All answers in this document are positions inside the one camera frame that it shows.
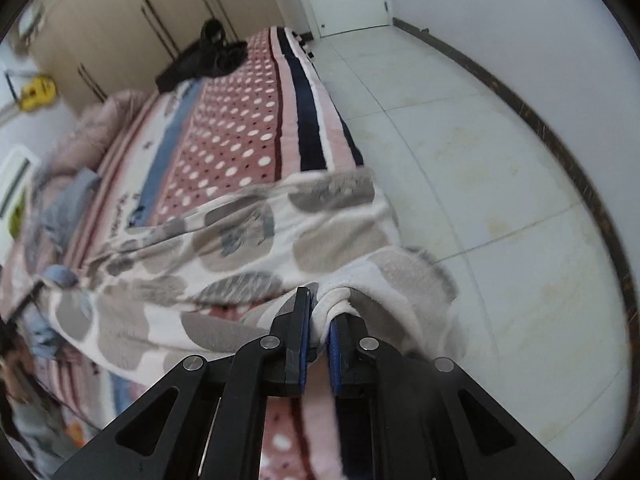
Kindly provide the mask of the left hand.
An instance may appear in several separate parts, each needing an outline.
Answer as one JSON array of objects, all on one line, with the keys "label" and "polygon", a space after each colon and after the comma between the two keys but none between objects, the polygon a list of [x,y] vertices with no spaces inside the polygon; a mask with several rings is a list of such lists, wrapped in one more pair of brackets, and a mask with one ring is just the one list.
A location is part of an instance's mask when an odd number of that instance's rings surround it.
[{"label": "left hand", "polygon": [[1,357],[1,379],[13,400],[28,403],[32,400],[28,378],[35,373],[34,359],[21,335],[16,335],[12,344],[13,347]]}]

